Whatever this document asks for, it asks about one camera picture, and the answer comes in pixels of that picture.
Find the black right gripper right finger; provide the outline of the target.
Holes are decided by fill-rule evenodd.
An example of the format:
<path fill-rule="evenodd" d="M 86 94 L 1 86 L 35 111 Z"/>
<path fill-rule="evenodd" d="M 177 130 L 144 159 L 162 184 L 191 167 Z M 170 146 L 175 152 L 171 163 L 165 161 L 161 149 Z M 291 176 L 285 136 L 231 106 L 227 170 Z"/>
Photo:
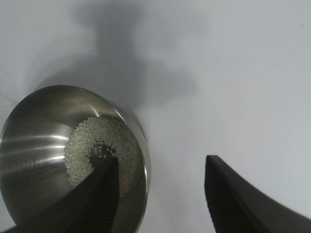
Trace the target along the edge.
<path fill-rule="evenodd" d="M 208 155 L 205 196 L 218 233 L 309 233 L 311 220 L 265 195 L 217 155 Z"/>

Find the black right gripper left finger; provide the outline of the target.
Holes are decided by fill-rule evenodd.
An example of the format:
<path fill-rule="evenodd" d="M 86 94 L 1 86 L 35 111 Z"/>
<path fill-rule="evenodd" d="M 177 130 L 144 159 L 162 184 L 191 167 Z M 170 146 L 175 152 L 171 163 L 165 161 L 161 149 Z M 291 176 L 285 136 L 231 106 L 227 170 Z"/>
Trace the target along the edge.
<path fill-rule="evenodd" d="M 107 156 L 56 204 L 9 233 L 109 233 L 119 202 L 119 163 Z"/>

